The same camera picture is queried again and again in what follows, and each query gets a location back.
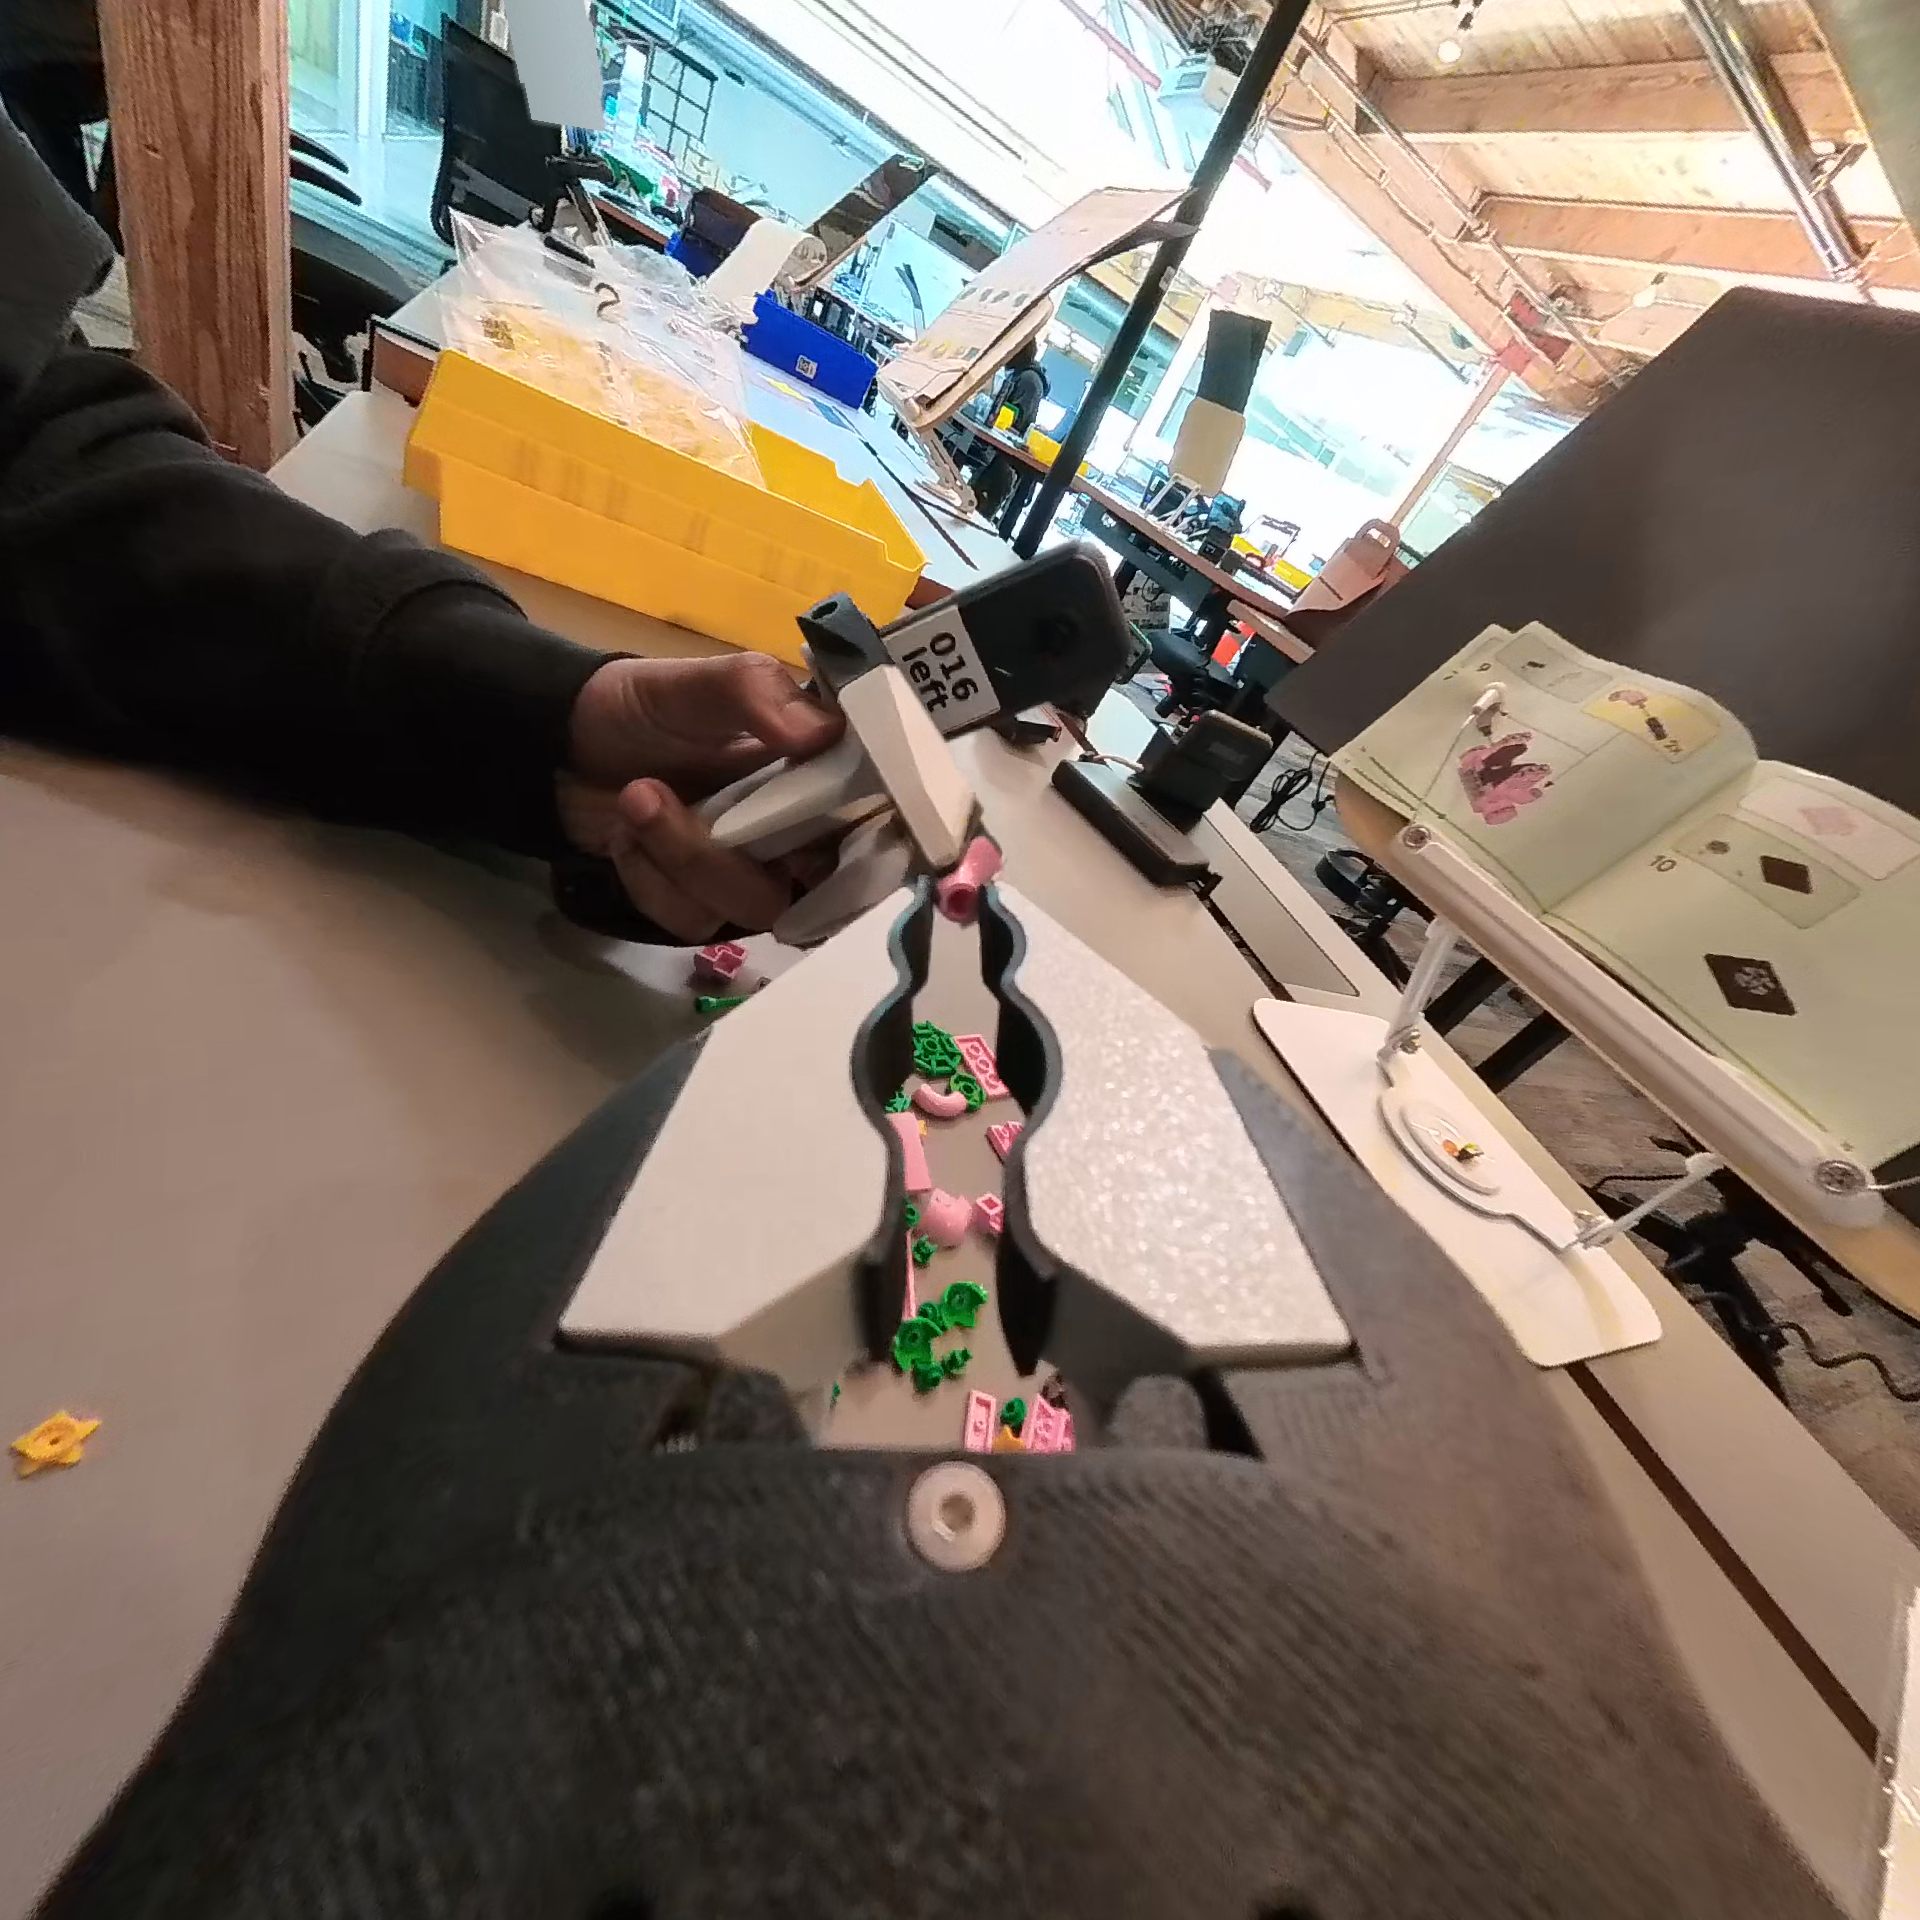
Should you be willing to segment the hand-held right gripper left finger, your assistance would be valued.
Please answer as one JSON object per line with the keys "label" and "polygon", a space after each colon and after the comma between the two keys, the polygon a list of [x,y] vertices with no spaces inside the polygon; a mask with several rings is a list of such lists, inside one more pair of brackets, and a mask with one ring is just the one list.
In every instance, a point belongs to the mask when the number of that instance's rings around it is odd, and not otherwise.
{"label": "hand-held right gripper left finger", "polygon": [[640,1154],[559,1342],[827,1394],[897,1304],[905,1078],[931,883],[895,888],[710,1024]]}

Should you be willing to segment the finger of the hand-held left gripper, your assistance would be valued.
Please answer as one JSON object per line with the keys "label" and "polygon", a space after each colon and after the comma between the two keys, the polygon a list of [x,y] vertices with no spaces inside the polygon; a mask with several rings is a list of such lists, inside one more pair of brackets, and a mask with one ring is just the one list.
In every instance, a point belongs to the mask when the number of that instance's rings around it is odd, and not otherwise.
{"label": "finger of the hand-held left gripper", "polygon": [[921,699],[881,662],[840,686],[837,702],[921,866],[950,873],[975,838],[979,798]]}

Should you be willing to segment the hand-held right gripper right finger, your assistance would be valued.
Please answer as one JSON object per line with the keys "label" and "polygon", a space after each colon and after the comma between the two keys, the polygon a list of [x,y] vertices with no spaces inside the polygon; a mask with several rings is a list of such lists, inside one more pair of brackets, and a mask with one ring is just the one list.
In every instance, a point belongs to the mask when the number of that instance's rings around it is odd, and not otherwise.
{"label": "hand-held right gripper right finger", "polygon": [[998,1078],[1021,1105],[1000,1165],[998,1326],[1110,1407],[1135,1381],[1308,1368],[1353,1331],[1209,1046],[1006,883],[979,899]]}

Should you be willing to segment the building instruction booklet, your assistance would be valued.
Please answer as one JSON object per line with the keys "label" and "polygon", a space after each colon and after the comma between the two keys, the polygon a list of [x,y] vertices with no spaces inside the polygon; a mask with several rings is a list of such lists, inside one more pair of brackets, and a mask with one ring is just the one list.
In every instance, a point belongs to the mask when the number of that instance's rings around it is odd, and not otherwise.
{"label": "building instruction booklet", "polygon": [[1483,629],[1332,753],[1872,1167],[1917,1139],[1917,824],[1710,695]]}

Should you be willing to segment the person's left hand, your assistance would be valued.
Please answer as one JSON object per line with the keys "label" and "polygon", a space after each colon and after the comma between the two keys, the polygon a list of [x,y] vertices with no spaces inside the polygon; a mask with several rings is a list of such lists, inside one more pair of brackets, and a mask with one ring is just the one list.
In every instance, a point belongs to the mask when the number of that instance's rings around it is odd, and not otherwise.
{"label": "person's left hand", "polygon": [[772,657],[603,662],[566,719],[559,826],[603,857],[624,898],[676,944],[771,929],[796,898],[782,866],[723,847],[692,801],[772,761],[811,761],[844,734]]}

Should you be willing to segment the pile of pink toy bricks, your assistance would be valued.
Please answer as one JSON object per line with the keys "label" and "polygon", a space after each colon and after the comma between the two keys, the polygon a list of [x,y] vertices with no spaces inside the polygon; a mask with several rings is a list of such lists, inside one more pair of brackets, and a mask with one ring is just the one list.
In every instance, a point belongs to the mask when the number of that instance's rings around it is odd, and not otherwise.
{"label": "pile of pink toy bricks", "polygon": [[932,923],[909,1021],[911,1064],[881,1101],[903,1202],[880,1352],[854,1349],[792,1401],[824,1446],[1070,1456],[1064,1381],[1048,1359],[1021,1368],[1000,1326],[1000,1185],[1023,1112],[993,1071],[998,1007],[971,928]]}

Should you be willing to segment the flat black power bank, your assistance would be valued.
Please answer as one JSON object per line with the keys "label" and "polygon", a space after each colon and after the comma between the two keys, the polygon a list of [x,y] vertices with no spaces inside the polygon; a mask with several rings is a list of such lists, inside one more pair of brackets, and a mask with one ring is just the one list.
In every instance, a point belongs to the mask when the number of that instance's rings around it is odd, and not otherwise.
{"label": "flat black power bank", "polygon": [[1048,785],[1143,879],[1199,895],[1216,888],[1216,871],[1193,842],[1203,809],[1143,790],[1139,774],[1105,759],[1063,759],[1052,767]]}

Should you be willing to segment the tilted cardboard sheet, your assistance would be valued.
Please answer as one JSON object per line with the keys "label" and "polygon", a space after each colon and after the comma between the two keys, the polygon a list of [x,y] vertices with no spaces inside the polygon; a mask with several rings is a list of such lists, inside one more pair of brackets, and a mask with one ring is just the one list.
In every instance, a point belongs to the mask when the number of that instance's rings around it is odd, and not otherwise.
{"label": "tilted cardboard sheet", "polygon": [[1180,214],[1181,203],[1167,186],[1100,186],[1014,241],[880,368],[878,389],[897,423],[911,434],[934,430],[990,389],[1070,279],[1110,255],[1191,237],[1195,222]]}

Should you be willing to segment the black pole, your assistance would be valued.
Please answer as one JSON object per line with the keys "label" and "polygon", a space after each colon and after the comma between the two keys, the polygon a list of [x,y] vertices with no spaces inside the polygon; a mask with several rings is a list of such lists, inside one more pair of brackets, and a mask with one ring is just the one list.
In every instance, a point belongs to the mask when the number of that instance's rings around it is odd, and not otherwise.
{"label": "black pole", "polygon": [[1072,480],[1087,457],[1092,438],[1117,398],[1119,384],[1131,370],[1144,334],[1158,314],[1161,301],[1212,210],[1217,186],[1241,154],[1248,135],[1261,120],[1267,96],[1273,89],[1294,35],[1305,22],[1308,8],[1308,2],[1273,2],[1269,7],[1260,35],[1245,57],[1229,101],[1216,119],[1214,135],[1193,168],[1187,191],[1176,207],[1149,229],[1158,241],[1156,251],[1115,326],[1108,350],[1095,368],[1087,393],[1067,424],[1063,449],[1048,464],[1017,526],[1013,549],[1019,560],[1032,560],[1040,552],[1043,537],[1072,489]]}

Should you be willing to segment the blue plastic bin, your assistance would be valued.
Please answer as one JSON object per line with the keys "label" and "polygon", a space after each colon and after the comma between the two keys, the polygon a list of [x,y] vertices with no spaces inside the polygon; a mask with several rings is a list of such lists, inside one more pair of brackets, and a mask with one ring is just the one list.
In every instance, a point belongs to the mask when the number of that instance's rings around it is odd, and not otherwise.
{"label": "blue plastic bin", "polygon": [[772,291],[756,294],[751,320],[741,328],[741,345],[751,358],[830,399],[856,410],[868,407],[878,377],[872,355],[789,309]]}

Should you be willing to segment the yellow plastic bin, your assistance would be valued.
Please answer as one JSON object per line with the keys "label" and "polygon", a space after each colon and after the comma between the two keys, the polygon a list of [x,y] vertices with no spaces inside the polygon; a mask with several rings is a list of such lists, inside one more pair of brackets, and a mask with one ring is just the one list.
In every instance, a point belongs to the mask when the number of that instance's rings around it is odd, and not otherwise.
{"label": "yellow plastic bin", "polygon": [[768,424],[747,434],[759,483],[444,350],[403,477],[469,558],[787,665],[799,615],[838,591],[878,626],[905,613],[925,558],[881,491]]}

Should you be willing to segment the white book stand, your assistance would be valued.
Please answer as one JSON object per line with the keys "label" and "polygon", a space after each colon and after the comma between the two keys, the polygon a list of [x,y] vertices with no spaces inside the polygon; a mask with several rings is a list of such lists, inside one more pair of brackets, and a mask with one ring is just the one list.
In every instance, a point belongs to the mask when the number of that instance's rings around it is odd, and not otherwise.
{"label": "white book stand", "polygon": [[[1407,822],[1396,841],[1431,923],[1390,1019],[1254,1005],[1254,1025],[1390,1198],[1446,1253],[1494,1310],[1519,1352],[1543,1368],[1659,1339],[1659,1318],[1625,1275],[1614,1243],[1645,1226],[1659,1200],[1721,1169],[1755,1169],[1824,1223],[1881,1225],[1892,1194],[1915,1190],[1911,1154],[1868,1165],[1764,1082],[1692,1042],[1606,967],[1513,898],[1446,838]],[[1630,1207],[1623,1223],[1561,1202],[1492,1133],[1428,1061],[1423,1019],[1456,944],[1494,961],[1527,997],[1569,1000],[1591,1045],[1638,1093],[1701,1139],[1684,1169]],[[1452,1162],[1435,1136],[1473,1139]]]}

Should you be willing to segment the clear plastic bags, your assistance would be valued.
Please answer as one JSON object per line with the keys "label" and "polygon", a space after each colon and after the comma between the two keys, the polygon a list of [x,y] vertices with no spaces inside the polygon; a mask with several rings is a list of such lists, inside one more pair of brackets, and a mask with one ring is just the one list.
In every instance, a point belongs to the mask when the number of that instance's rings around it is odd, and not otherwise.
{"label": "clear plastic bags", "polygon": [[521,384],[759,482],[733,318],[665,255],[449,214],[440,341]]}

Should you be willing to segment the black board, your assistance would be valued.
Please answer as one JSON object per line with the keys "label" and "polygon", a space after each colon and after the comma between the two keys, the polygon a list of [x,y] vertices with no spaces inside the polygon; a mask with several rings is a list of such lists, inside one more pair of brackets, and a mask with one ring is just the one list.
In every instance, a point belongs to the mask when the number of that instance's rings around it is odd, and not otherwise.
{"label": "black board", "polygon": [[1917,318],[1727,291],[1269,702],[1329,751],[1531,618],[1915,814]]}

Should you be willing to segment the wooden post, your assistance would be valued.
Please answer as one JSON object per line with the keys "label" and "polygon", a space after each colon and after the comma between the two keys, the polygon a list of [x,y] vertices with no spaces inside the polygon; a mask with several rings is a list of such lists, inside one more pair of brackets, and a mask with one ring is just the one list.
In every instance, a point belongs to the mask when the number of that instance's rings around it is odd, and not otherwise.
{"label": "wooden post", "polygon": [[215,448],[295,438],[289,80],[281,2],[101,2],[134,355]]}

